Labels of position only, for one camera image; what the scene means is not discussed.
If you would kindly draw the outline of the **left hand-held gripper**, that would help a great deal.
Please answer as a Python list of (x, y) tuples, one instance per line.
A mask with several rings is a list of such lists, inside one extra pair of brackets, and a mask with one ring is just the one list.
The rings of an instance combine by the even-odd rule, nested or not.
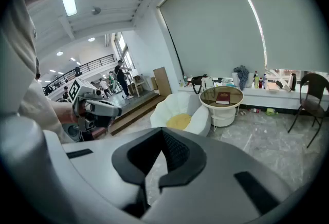
[(86, 132), (94, 127), (109, 127), (113, 117), (121, 116), (122, 109), (101, 100), (101, 91), (86, 80), (75, 78), (68, 91), (78, 127)]

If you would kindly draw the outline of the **yellow seat cushion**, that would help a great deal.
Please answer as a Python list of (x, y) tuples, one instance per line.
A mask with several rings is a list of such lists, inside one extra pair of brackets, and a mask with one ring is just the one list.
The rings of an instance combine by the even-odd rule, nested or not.
[(191, 118), (189, 114), (175, 115), (167, 121), (166, 127), (184, 130), (190, 124)]

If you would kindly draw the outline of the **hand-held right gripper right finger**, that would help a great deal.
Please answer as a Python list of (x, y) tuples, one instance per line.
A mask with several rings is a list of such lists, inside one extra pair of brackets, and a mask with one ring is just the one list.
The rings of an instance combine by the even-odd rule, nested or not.
[(164, 127), (161, 133), (161, 152), (168, 172), (160, 177), (159, 188), (186, 186), (203, 171), (207, 163), (207, 154), (196, 141), (199, 135)]

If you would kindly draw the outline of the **white shell-shaped armchair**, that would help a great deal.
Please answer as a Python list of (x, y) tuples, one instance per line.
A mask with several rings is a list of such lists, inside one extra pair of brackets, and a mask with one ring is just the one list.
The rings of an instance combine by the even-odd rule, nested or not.
[(208, 108), (201, 104), (197, 95), (186, 92), (170, 94), (158, 103), (150, 117), (151, 127), (166, 127), (167, 121), (178, 114), (192, 116), (190, 124), (184, 131), (207, 136), (211, 126)]

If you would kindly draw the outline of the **white bag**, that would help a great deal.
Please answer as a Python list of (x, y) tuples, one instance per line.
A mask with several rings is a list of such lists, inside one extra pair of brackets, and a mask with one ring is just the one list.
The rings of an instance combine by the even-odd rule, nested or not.
[(202, 77), (201, 81), (202, 81), (203, 90), (207, 90), (209, 88), (214, 87), (214, 82), (211, 77)]

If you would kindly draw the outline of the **narrow grey roller blind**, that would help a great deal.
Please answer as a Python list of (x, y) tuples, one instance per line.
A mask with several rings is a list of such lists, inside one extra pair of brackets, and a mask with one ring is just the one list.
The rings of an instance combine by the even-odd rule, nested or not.
[(315, 0), (251, 0), (269, 69), (329, 72), (329, 27)]

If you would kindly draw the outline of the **dark red book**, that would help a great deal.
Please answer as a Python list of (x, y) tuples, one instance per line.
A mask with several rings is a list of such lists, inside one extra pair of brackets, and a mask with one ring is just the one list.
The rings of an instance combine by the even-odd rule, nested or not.
[(231, 93), (228, 91), (220, 91), (216, 98), (216, 104), (229, 105)]

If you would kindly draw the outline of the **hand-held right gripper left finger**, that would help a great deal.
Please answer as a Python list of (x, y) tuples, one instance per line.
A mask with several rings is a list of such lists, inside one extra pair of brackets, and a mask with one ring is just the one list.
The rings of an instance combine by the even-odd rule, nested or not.
[(142, 219), (151, 206), (148, 203), (146, 177), (156, 162), (163, 144), (162, 127), (121, 145), (112, 154), (111, 162), (121, 179), (137, 187), (137, 201), (124, 211)]

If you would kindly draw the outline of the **person's left forearm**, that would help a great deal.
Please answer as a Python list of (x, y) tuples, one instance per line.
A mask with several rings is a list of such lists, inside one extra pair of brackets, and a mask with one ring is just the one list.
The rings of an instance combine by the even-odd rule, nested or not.
[(28, 87), (20, 103), (19, 114), (42, 126), (50, 126), (57, 122), (77, 123), (78, 120), (70, 103), (55, 102), (47, 98), (37, 80), (33, 80)]

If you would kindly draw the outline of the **black folding chair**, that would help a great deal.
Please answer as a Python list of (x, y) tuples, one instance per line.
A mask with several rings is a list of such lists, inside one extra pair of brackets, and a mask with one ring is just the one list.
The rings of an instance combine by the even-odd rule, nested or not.
[[(308, 84), (308, 89), (306, 96), (303, 98), (301, 89), (304, 85), (306, 85), (306, 83)], [(308, 73), (300, 81), (300, 107), (297, 110), (297, 114), (295, 115), (295, 119), (289, 128), (288, 133), (290, 133), (294, 127), (302, 110), (305, 110), (307, 113), (313, 116), (314, 119), (312, 127), (315, 125), (315, 123), (317, 123), (319, 127), (306, 148), (310, 147), (322, 128), (324, 118), (329, 115), (329, 104), (327, 109), (324, 109), (321, 106), (321, 101), (325, 90), (329, 93), (329, 81), (319, 74)]]

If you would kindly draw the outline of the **wooden platform step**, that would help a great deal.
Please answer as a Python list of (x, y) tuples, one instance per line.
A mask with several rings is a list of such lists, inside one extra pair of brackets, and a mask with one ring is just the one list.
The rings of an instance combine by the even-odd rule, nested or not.
[(146, 97), (143, 97), (141, 100), (138, 100), (136, 103), (127, 105), (123, 114), (119, 118), (116, 118), (114, 123), (108, 128), (108, 133), (112, 136), (118, 134), (154, 110), (157, 104), (162, 102), (164, 99), (165, 96), (152, 93)]

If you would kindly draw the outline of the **blue grey cloth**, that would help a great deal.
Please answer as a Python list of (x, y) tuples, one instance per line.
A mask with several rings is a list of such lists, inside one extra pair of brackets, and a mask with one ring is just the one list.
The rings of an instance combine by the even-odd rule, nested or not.
[(240, 89), (244, 90), (246, 84), (248, 83), (249, 70), (245, 66), (240, 65), (239, 67), (235, 67), (233, 72), (237, 74)]

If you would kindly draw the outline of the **person's beige shirt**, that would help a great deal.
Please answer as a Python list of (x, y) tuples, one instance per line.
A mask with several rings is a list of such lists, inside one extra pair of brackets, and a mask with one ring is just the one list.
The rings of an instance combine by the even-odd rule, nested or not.
[[(20, 103), (35, 80), (34, 43), (35, 26), (25, 1), (10, 0), (0, 21), (0, 114), (19, 114)], [(60, 122), (40, 127), (56, 133), (61, 143), (70, 142)]]

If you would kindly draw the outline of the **light wooden table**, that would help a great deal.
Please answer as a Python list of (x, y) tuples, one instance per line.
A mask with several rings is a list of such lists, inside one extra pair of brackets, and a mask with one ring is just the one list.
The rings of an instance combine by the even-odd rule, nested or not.
[(143, 85), (145, 84), (145, 81), (141, 82), (132, 82), (128, 85), (128, 89), (131, 95), (137, 95), (137, 97), (141, 96), (141, 93), (143, 92)]

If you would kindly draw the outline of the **black shoulder bag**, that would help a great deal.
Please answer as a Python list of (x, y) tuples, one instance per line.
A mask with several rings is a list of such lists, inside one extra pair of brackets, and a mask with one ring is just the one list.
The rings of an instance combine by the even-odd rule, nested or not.
[(203, 87), (202, 82), (203, 82), (203, 79), (205, 79), (205, 78), (208, 78), (208, 76), (206, 74), (192, 78), (191, 84), (192, 84), (192, 88), (193, 88), (195, 94), (198, 95), (201, 92), (201, 89)]

